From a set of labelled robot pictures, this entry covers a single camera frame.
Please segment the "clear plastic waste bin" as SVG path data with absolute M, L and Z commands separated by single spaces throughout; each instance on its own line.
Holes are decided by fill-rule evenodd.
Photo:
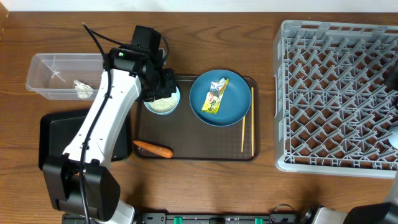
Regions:
M 102 72 L 101 54 L 35 54 L 30 62 L 26 88 L 49 100 L 93 101 L 101 83 Z M 92 87 L 92 96 L 80 99 L 74 89 L 74 80 Z

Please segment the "light blue cup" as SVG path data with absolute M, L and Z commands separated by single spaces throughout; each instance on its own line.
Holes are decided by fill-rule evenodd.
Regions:
M 391 127 L 388 130 L 388 141 L 392 147 L 398 149 L 398 126 Z

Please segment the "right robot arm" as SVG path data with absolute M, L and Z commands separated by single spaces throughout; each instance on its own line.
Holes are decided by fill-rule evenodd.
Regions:
M 310 215 L 308 211 L 300 223 L 320 224 L 397 224 L 397 174 L 383 203 L 354 207 L 348 213 L 320 207 Z

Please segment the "light blue rice bowl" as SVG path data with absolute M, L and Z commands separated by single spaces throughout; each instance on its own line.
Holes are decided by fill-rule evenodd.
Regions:
M 174 111 L 180 101 L 180 91 L 177 88 L 171 97 L 155 100 L 153 102 L 144 102 L 145 107 L 159 115 L 167 115 Z

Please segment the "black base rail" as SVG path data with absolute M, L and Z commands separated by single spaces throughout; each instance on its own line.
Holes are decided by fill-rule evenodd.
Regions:
M 132 224 L 295 224 L 311 223 L 315 209 L 294 210 L 290 205 L 277 205 L 269 214 L 170 214 L 135 213 Z

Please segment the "brown serving tray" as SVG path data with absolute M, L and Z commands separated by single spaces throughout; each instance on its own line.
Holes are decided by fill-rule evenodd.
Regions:
M 254 157 L 251 157 L 251 109 L 246 115 L 244 152 L 241 153 L 242 121 L 226 127 L 204 123 L 193 112 L 189 93 L 196 76 L 176 77 L 180 101 L 176 109 L 167 115 L 149 111 L 143 103 L 136 106 L 134 139 L 149 142 L 173 150 L 173 159 L 198 161 L 244 161 L 259 155 L 260 129 L 254 125 Z M 249 87 L 254 87 L 254 122 L 259 121 L 258 85 L 244 77 Z

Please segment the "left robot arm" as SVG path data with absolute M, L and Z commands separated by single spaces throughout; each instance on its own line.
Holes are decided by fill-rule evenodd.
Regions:
M 42 166 L 54 209 L 83 216 L 86 223 L 133 223 L 136 211 L 120 199 L 111 158 L 132 104 L 177 91 L 166 59 L 158 47 L 119 47 L 103 56 L 99 90 L 82 126 L 62 155 L 48 156 Z

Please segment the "white paper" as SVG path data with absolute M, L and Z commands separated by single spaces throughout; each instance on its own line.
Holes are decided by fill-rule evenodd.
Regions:
M 79 80 L 74 80 L 74 89 L 77 93 L 77 96 L 80 99 L 88 99 L 93 94 L 93 89 L 87 84 L 80 82 Z

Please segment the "dark blue plate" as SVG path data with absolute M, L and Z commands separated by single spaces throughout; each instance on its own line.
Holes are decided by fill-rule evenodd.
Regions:
M 216 114 L 206 113 L 201 110 L 206 94 L 211 88 L 212 82 L 222 78 L 228 79 L 220 108 Z M 190 106 L 194 114 L 204 123 L 212 126 L 230 126 L 242 120 L 248 113 L 252 97 L 251 89 L 244 78 L 229 70 L 210 70 L 200 75 L 190 89 Z

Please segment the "yellow snack wrapper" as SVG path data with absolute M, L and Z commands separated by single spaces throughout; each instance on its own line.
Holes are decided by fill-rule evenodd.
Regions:
M 228 78 L 222 78 L 218 82 L 213 81 L 211 83 L 210 89 L 206 94 L 205 102 L 201 108 L 201 111 L 209 114 L 217 114 L 228 83 Z

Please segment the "right wooden chopstick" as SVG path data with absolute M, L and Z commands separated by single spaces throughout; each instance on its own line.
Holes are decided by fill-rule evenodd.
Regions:
M 251 157 L 254 157 L 254 87 L 251 87 Z

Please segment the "grey dishwasher rack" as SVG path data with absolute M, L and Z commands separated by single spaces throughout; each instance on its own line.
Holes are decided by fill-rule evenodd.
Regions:
M 397 27 L 284 21 L 274 39 L 274 162 L 283 172 L 392 179 Z

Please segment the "orange carrot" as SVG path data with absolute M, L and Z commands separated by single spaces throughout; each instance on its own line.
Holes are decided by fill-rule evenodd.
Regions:
M 133 141 L 133 143 L 136 146 L 138 146 L 144 150 L 147 150 L 153 154 L 156 154 L 156 155 L 164 157 L 164 158 L 170 159 L 174 155 L 173 151 L 166 147 L 162 147 L 162 146 L 158 146 L 158 145 L 154 145 L 154 144 L 151 144 L 148 142 L 138 141 L 138 140 Z

